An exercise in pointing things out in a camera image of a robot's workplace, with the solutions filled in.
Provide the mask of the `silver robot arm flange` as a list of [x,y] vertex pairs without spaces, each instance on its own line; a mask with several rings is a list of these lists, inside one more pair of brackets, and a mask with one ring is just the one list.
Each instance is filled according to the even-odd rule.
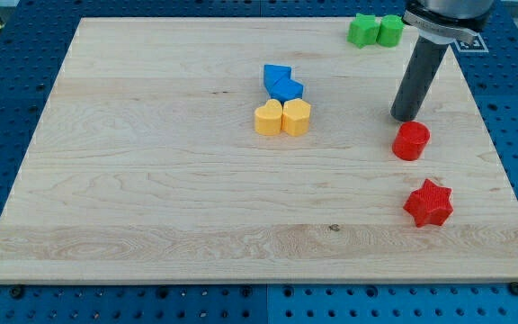
[[407,0],[402,20],[432,43],[472,44],[493,8],[493,0]]

